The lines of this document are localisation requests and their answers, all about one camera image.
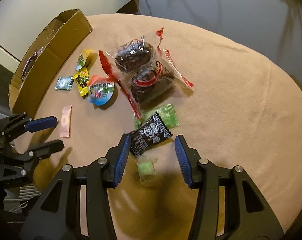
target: yellow snack packet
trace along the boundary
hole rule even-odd
[[[84,49],[79,56],[75,70],[80,70],[83,67],[89,69],[97,60],[97,57],[98,53],[94,49]]]
[[[88,69],[86,67],[81,68],[73,75],[73,80],[78,85],[80,96],[85,96],[88,93],[88,81],[90,80]]]

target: cardboard box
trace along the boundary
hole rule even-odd
[[[60,13],[32,43],[9,86],[9,104],[12,113],[27,112],[34,117],[41,100],[59,69],[78,44],[92,31],[80,9]],[[22,70],[36,50],[45,47],[33,67],[21,82]]]

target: blue candy wrapper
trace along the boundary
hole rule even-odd
[[[114,82],[112,79],[93,75],[88,83],[88,101],[102,106],[111,99],[113,91]]]

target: floor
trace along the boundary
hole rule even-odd
[[[268,57],[302,88],[301,0],[139,0],[143,15],[196,25]]]

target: round table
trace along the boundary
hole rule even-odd
[[[35,116],[59,120],[62,108],[72,105],[70,138],[62,138],[63,151],[40,162],[35,185],[43,190],[66,163],[90,164],[134,130],[133,110],[118,86],[115,102],[105,109],[82,99],[75,84],[71,91],[55,91],[57,78],[74,74],[83,49],[108,51],[164,27],[161,47],[194,83],[192,95],[176,90],[163,101],[175,106],[181,124],[171,132],[184,135],[189,147],[216,166],[241,165],[286,231],[302,208],[302,92],[294,81],[265,56],[193,25],[140,15],[87,18],[94,30],[66,60]],[[90,69],[93,74],[105,76],[99,60]],[[17,150],[57,139],[59,130],[60,124],[50,135],[26,133],[15,141]],[[187,239],[198,191],[183,181],[173,139],[144,155],[156,160],[154,183],[140,183],[130,155],[122,182],[108,190],[118,239]],[[81,196],[85,234],[85,190]]]

